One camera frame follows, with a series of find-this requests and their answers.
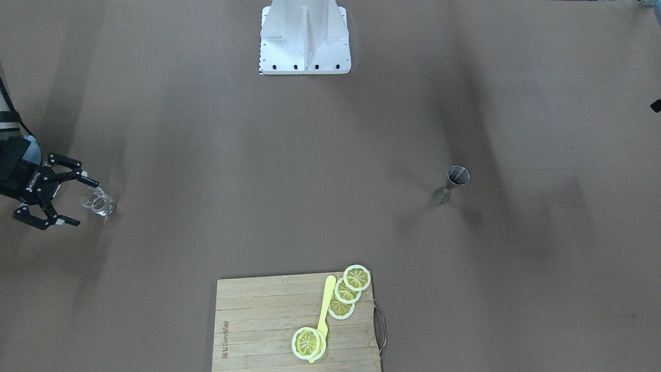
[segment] metal handle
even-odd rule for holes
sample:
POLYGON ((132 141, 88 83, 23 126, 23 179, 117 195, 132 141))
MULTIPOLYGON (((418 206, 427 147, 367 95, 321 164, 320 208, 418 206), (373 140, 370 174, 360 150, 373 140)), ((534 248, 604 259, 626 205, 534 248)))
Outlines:
POLYGON ((379 313, 379 317, 381 318, 381 329, 383 332, 383 344, 379 346, 379 357, 383 357, 383 350, 385 349, 385 344, 388 342, 388 331, 385 327, 385 317, 383 316, 383 311, 379 308, 379 305, 376 303, 376 300, 374 300, 374 312, 379 313))

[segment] wood grain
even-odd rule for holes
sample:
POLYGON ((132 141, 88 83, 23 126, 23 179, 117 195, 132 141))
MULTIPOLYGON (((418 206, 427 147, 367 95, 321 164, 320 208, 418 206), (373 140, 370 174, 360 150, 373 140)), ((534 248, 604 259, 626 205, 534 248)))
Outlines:
POLYGON ((326 353, 314 364, 292 353, 292 336, 316 327, 328 275, 221 279, 217 284, 212 371, 380 372, 371 286, 345 320, 327 317, 326 353))

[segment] metal jigger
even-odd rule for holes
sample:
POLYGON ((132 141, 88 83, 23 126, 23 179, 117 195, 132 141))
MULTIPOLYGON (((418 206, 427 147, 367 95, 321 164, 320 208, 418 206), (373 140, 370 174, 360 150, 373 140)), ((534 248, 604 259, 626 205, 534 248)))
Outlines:
POLYGON ((432 198, 438 204, 446 204, 450 200, 450 191, 452 189, 464 186, 471 179, 468 170, 460 165, 455 165, 447 171, 447 182, 445 187, 437 189, 432 194, 432 198))

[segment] lemon slice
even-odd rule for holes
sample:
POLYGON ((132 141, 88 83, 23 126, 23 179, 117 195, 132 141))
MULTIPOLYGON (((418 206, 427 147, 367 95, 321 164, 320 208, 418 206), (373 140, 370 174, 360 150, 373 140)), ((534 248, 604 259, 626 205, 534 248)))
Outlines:
POLYGON ((310 360, 321 349, 321 337, 314 328, 300 328, 292 337, 292 351, 297 358, 310 360))
POLYGON ((333 296, 330 301, 329 314, 338 320, 347 319, 354 313, 354 309, 356 308, 355 303, 344 304, 335 296, 333 296))
POLYGON ((319 341, 321 343, 321 347, 319 348, 319 351, 312 358, 309 359, 310 363, 314 363, 317 359, 319 359, 326 352, 326 338, 324 338, 324 336, 318 330, 315 330, 314 328, 313 328, 313 330, 319 336, 319 341))
POLYGON ((351 265, 344 270, 344 282, 352 291, 362 291, 369 287, 371 275, 362 265, 351 265))
POLYGON ((360 298, 361 291, 353 291, 346 286, 344 280, 338 280, 335 284, 335 298, 343 304, 352 304, 360 298))

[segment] cutting board handle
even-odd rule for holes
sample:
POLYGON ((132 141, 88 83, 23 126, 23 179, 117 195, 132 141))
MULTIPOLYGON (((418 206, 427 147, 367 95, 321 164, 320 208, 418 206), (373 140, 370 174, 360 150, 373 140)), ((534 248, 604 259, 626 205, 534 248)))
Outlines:
POLYGON ((379 356, 383 357, 383 350, 385 349, 385 344, 388 342, 388 331, 385 327, 385 317, 383 316, 383 311, 381 311, 379 308, 376 300, 374 300, 374 334, 376 335, 377 346, 379 346, 379 335, 383 338, 383 342, 379 346, 379 356))

